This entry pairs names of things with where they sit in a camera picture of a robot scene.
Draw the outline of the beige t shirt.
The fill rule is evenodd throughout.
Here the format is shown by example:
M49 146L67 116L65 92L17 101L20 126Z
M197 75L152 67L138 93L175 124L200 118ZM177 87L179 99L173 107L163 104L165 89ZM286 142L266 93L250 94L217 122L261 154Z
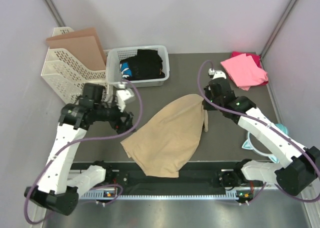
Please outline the beige t shirt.
M121 142L146 176L179 176L198 148L202 133L209 130L203 100L198 94L188 94L172 101Z

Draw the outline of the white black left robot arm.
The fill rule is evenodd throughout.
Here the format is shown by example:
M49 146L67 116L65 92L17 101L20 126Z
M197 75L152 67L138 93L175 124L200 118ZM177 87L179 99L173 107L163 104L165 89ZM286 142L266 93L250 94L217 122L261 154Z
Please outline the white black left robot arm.
M68 179L75 154L89 127L95 122L108 122L118 135L133 130L133 114L126 112L134 98L130 88L123 86L105 100L103 85L86 83L76 101L66 104L58 120L56 137L46 166L34 185L25 189L27 201L63 215L70 215L78 200L94 186L108 186L113 173L102 161L92 163L84 173Z

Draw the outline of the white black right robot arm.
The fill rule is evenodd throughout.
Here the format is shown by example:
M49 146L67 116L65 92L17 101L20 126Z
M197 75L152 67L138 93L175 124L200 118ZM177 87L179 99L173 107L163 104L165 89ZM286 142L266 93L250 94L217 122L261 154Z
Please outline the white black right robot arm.
M204 107L218 109L225 118L248 131L277 159L277 163L244 159L224 183L244 186L251 180L273 183L296 196L320 176L320 151L305 148L270 122L245 96L235 96L226 78L212 78L204 88Z

